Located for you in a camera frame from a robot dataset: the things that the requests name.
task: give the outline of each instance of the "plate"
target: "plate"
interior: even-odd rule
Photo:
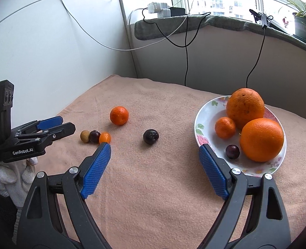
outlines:
[[[199,110],[194,122],[194,135],[198,146],[200,147],[207,143],[218,157],[223,158],[227,162],[230,168],[239,168],[246,175],[262,177],[265,173],[273,174],[282,164],[287,151],[287,139],[280,121],[273,112],[265,107],[263,117],[274,120],[280,124],[283,130],[284,143],[280,153],[274,159],[265,163],[254,162],[247,158],[240,148],[240,130],[237,130],[236,134],[228,140],[219,138],[215,133],[214,126],[216,121],[221,117],[227,116],[226,105],[230,96],[231,95],[217,97],[207,102]],[[240,148],[240,156],[236,160],[229,159],[225,154],[226,147],[230,144],[237,145]]]

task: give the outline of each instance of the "gloved hand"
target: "gloved hand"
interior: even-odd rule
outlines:
[[[11,198],[22,209],[28,191],[35,178],[36,157],[12,163],[0,163],[0,194]]]

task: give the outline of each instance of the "white charger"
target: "white charger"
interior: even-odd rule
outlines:
[[[170,9],[165,2],[152,2],[148,4],[148,13],[158,13],[158,18],[168,18],[171,16]]]

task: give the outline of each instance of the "blue textured pad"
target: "blue textured pad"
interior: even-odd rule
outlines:
[[[47,130],[49,128],[52,128],[52,127],[55,127],[61,124],[63,124],[63,118],[61,116],[56,116],[56,117],[41,121],[37,125],[37,128],[39,130]]]
[[[87,199],[89,195],[93,194],[95,189],[97,188],[101,176],[104,173],[104,170],[106,169],[106,166],[108,165],[108,162],[110,160],[110,156],[112,153],[110,147],[111,146],[108,143],[104,146],[104,148],[98,154],[92,166],[84,176],[83,188],[80,192],[84,199]]]
[[[222,197],[223,200],[226,200],[229,196],[226,177],[224,177],[204,146],[200,146],[199,148],[199,160],[212,187],[214,188],[215,193]]]

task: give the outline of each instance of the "silver bolt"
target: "silver bolt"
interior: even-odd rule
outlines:
[[[36,175],[37,178],[42,178],[43,176],[45,176],[45,173],[43,171],[38,172],[38,174]]]
[[[75,174],[75,173],[78,172],[78,168],[77,168],[77,167],[73,167],[73,168],[69,169],[69,172],[70,172],[71,174]]]
[[[231,170],[235,175],[239,175],[241,173],[240,169],[234,168]]]
[[[269,174],[269,173],[266,173],[266,174],[265,174],[265,178],[266,178],[266,179],[273,179],[272,175]]]

